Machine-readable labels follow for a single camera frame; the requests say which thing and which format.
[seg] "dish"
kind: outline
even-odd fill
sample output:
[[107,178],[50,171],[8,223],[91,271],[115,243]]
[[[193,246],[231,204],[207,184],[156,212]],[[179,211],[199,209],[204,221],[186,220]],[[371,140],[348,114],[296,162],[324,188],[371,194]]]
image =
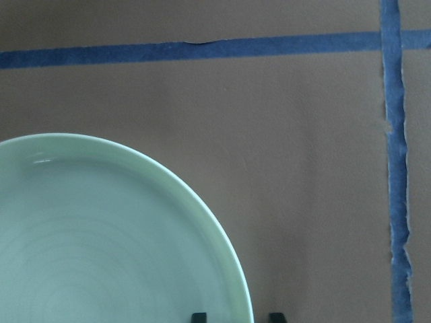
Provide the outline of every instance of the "dish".
[[105,139],[0,143],[0,322],[252,322],[246,281],[203,201]]

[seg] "blue tape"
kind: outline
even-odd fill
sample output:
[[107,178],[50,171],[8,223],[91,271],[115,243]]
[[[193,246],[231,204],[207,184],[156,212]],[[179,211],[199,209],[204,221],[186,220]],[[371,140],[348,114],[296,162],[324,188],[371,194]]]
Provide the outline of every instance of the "blue tape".
[[380,50],[378,32],[0,52],[0,69]]
[[431,48],[431,29],[404,30],[401,32],[403,49],[429,49]]
[[389,151],[389,212],[391,217],[392,304],[395,323],[412,323],[409,278],[411,265],[405,250],[409,237],[407,218],[407,143],[404,134],[403,50],[398,1],[381,0],[381,34],[385,78]]

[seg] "plate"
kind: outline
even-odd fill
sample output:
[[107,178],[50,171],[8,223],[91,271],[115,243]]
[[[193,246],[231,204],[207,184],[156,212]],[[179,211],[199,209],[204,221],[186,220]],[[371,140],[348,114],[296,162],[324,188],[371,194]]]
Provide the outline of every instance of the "plate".
[[203,201],[100,138],[0,143],[0,322],[253,321],[246,281]]

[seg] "round plate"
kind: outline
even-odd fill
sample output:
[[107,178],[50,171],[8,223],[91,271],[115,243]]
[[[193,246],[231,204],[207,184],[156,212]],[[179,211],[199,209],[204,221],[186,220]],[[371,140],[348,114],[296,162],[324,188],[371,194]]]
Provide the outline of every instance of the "round plate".
[[0,322],[252,322],[215,217],[149,157],[95,137],[0,143]]

